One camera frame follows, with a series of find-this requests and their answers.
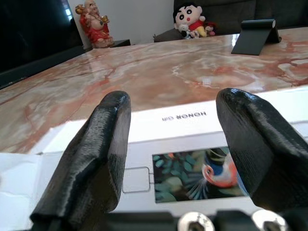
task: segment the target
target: black phone stand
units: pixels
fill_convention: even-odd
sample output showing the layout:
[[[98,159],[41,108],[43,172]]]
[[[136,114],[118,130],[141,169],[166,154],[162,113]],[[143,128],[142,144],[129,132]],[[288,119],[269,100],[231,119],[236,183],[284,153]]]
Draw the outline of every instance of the black phone stand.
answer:
[[[241,28],[232,54],[260,55],[265,43],[281,41],[274,19],[242,21]]]

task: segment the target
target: gray sofa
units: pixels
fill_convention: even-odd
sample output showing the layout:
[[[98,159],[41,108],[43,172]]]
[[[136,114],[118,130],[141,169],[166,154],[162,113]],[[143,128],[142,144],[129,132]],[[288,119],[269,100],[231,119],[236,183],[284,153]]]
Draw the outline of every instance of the gray sofa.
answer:
[[[185,2],[202,7],[206,21],[217,24],[217,35],[239,33],[243,20],[274,18],[278,28],[308,25],[308,0],[174,0],[174,8]],[[182,35],[174,28],[154,36],[154,42],[179,39]]]

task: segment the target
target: television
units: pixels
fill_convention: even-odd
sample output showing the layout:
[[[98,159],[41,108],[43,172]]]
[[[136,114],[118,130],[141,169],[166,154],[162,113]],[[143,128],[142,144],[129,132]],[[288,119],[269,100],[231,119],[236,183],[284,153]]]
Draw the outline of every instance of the television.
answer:
[[[0,21],[0,89],[84,53],[67,0],[1,0]]]

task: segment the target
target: white wall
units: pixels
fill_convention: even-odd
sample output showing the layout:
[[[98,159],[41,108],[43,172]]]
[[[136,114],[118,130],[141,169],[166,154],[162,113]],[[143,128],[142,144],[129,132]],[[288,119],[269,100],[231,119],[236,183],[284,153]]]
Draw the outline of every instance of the white wall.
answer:
[[[84,0],[68,0],[85,48],[90,42],[79,24],[75,6]],[[107,15],[114,40],[130,39],[131,44],[153,42],[154,34],[173,28],[173,0],[96,0],[101,16]]]

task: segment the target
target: pink marble tabletop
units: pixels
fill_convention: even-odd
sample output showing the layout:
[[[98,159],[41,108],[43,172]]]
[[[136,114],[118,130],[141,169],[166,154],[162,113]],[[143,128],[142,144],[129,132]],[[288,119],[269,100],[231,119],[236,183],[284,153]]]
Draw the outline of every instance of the pink marble tabletop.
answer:
[[[308,27],[281,30],[260,56],[231,54],[238,35],[95,49],[0,90],[0,152],[27,153],[49,130],[87,118],[107,93],[132,110],[213,100],[223,88],[308,84]]]

